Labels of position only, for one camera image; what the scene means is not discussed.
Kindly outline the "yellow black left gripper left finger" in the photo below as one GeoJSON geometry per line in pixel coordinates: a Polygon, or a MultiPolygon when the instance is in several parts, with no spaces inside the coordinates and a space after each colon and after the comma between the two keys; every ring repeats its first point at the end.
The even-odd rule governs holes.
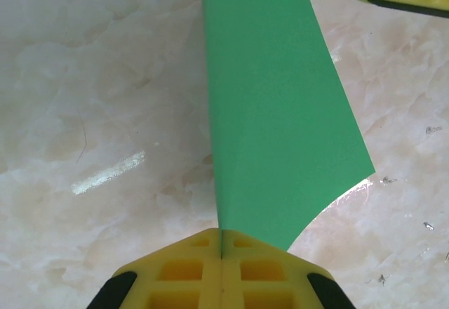
{"type": "Polygon", "coordinates": [[[219,308],[221,259],[211,228],[120,267],[89,308],[219,308]]]}

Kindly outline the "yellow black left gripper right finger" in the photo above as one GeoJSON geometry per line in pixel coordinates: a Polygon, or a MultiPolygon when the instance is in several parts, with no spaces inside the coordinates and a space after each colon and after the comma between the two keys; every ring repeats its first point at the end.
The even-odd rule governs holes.
{"type": "Polygon", "coordinates": [[[234,230],[222,232],[223,308],[354,308],[324,268],[234,230]]]}

